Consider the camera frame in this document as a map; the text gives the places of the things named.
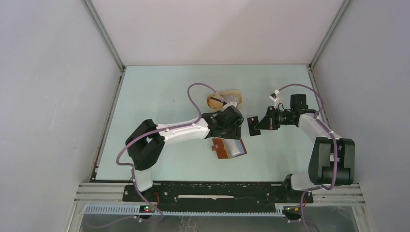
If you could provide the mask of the black credit card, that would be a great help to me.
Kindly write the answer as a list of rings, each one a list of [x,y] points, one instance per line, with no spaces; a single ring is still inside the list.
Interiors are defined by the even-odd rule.
[[[261,135],[261,131],[259,129],[256,129],[256,126],[259,123],[259,119],[257,116],[247,118],[247,123],[248,123],[248,129],[249,129],[250,136]]]

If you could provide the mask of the gold credit card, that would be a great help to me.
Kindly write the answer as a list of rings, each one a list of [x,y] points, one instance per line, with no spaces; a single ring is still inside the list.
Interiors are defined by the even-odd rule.
[[[214,111],[221,110],[224,106],[224,101],[216,94],[208,95],[206,101],[208,108]]]

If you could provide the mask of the brown leather card holder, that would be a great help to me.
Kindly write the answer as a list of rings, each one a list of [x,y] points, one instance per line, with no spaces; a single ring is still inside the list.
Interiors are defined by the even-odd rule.
[[[247,154],[242,139],[221,139],[213,138],[212,150],[216,153],[218,159],[233,159]]]

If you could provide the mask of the silver VIP credit card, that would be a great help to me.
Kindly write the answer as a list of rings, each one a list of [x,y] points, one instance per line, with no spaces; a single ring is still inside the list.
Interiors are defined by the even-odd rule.
[[[239,98],[237,97],[236,94],[227,94],[227,95],[221,95],[222,97],[222,104],[224,105],[226,102],[238,102],[239,104]]]

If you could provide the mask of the beige oval tray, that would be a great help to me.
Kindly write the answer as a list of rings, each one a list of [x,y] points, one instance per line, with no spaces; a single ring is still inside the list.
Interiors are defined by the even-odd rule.
[[[211,111],[222,111],[228,106],[228,103],[235,102],[236,107],[240,108],[243,102],[242,94],[239,90],[226,90],[218,93],[212,93],[207,96],[206,103]]]

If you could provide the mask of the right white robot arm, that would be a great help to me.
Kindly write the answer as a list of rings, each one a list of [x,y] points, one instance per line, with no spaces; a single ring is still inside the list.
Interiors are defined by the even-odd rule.
[[[278,130],[293,125],[301,129],[313,142],[308,169],[291,174],[289,184],[281,189],[282,198],[294,202],[301,190],[327,189],[351,185],[354,181],[355,143],[342,138],[320,119],[318,111],[310,109],[305,94],[291,95],[289,109],[280,109],[278,92],[269,97],[274,106],[267,108],[256,130]]]

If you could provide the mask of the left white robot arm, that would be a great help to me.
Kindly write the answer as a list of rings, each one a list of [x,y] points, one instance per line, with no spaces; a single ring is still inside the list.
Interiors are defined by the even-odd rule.
[[[125,151],[132,159],[134,195],[141,201],[151,199],[151,168],[166,145],[208,138],[240,140],[243,121],[243,115],[233,105],[176,124],[156,124],[152,119],[144,120],[125,142]]]

